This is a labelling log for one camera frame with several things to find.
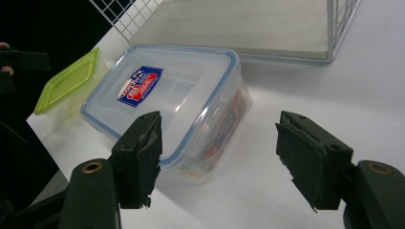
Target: label sticker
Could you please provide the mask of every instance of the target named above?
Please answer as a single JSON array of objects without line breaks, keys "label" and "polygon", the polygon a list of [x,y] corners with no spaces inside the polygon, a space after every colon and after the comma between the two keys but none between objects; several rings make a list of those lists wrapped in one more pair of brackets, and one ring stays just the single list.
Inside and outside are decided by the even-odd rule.
[{"label": "label sticker", "polygon": [[118,101],[137,107],[158,84],[163,69],[142,66],[124,83]]}]

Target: green lid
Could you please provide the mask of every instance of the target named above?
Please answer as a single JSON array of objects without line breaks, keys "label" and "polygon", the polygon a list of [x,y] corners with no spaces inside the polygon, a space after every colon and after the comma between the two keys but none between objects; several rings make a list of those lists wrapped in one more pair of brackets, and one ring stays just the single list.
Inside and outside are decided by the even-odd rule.
[{"label": "green lid", "polygon": [[52,77],[42,90],[33,113],[46,113],[92,81],[100,54],[100,49],[95,48]]}]

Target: blue lid rim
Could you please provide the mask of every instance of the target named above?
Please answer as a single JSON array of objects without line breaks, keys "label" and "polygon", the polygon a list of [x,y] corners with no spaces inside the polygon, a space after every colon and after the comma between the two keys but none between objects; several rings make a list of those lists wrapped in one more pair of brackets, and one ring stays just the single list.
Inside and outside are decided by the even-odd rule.
[{"label": "blue lid rim", "polygon": [[[202,111],[205,109],[208,109],[211,105],[211,103],[214,101],[215,94],[217,94],[220,90],[222,85],[225,83],[225,81],[229,78],[231,75],[233,69],[236,67],[237,64],[237,55],[235,54],[234,51],[232,50],[227,50],[227,49],[213,49],[213,48],[200,48],[200,47],[182,47],[182,46],[154,46],[154,45],[137,45],[134,47],[129,48],[123,56],[119,59],[119,61],[112,67],[111,70],[113,70],[116,65],[119,64],[120,60],[128,53],[128,52],[133,52],[135,49],[138,48],[153,48],[153,49],[161,49],[161,50],[171,50],[171,51],[194,51],[194,52],[203,52],[203,53],[220,53],[220,54],[226,54],[230,57],[230,64],[224,73],[224,76],[218,83],[217,87],[215,88],[214,92],[209,96],[208,100],[202,107]],[[89,95],[88,99],[91,99],[94,95],[96,90],[93,90],[93,92]],[[87,119],[89,119],[91,122],[93,122],[95,125],[101,127],[101,129],[105,130],[106,133],[108,133],[109,136],[113,137],[114,139],[119,139],[120,134],[111,129],[110,127],[104,125],[102,122],[98,121],[97,119],[93,118],[90,114],[88,114],[85,110],[85,106],[87,103],[84,103],[81,112],[83,116]],[[183,148],[186,146],[188,141],[190,140],[193,132],[197,128],[197,126],[200,124],[202,121],[203,116],[200,116],[194,121],[194,123],[191,125],[191,128],[188,130],[187,134],[185,135],[184,139],[181,141],[181,144],[179,145],[178,149],[169,157],[167,158],[161,158],[160,159],[160,166],[164,170],[171,170],[177,168],[177,166],[182,162],[182,160],[185,157],[185,154],[181,155],[181,151]]]}]

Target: white wire basket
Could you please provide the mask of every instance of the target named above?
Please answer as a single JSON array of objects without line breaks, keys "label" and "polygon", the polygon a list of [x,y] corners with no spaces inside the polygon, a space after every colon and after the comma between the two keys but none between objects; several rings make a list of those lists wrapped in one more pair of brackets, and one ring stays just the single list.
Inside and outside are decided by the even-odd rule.
[{"label": "white wire basket", "polygon": [[331,62],[360,0],[90,0],[130,45]]}]

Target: container lid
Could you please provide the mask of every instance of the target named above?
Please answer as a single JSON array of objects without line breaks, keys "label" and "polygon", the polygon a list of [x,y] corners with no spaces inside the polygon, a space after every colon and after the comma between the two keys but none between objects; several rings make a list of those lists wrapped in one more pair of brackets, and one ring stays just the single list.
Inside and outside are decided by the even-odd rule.
[{"label": "container lid", "polygon": [[100,49],[95,48],[52,77],[42,90],[33,113],[46,113],[92,81],[100,54]]},{"label": "container lid", "polygon": [[219,86],[239,67],[237,54],[229,50],[134,46],[107,72],[81,113],[118,140],[137,117],[160,111],[160,165],[178,163],[187,141],[200,131],[199,121],[209,115]]}]

